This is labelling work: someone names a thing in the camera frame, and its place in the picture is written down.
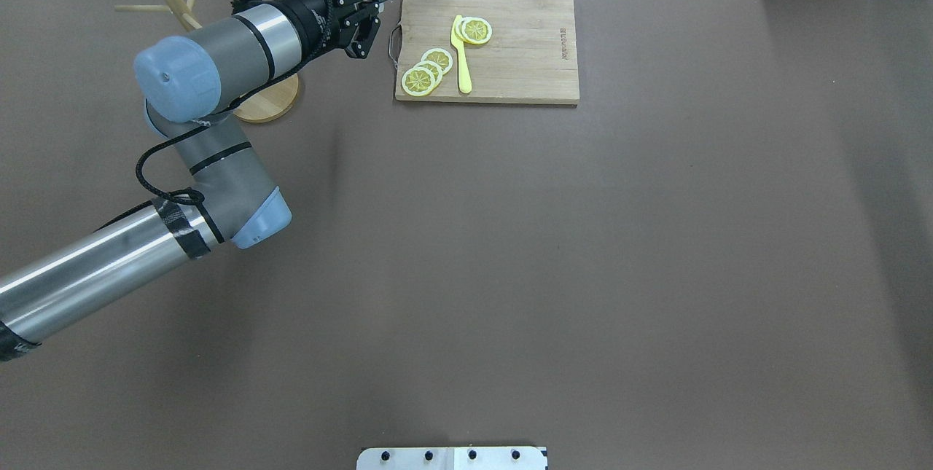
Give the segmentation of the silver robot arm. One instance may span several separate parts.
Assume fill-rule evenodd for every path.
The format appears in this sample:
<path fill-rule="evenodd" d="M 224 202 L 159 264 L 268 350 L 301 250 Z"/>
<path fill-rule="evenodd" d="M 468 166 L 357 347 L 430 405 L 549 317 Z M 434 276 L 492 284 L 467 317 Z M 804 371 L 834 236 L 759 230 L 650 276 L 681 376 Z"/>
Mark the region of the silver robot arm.
<path fill-rule="evenodd" d="M 371 52 L 390 0 L 231 0 L 231 15 L 140 52 L 144 120 L 161 142 L 136 162 L 149 200 L 2 278 L 2 360 L 188 261 L 249 248 L 292 212 L 234 111 L 313 59 Z"/>

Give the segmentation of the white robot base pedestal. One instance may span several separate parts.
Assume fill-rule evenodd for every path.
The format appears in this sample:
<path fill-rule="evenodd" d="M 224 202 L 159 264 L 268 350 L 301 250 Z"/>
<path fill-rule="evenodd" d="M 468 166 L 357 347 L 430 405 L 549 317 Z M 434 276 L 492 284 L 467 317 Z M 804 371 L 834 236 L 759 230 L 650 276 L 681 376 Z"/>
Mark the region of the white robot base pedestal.
<path fill-rule="evenodd" d="M 370 447 L 361 450 L 356 469 L 547 469 L 545 447 L 447 446 Z"/>

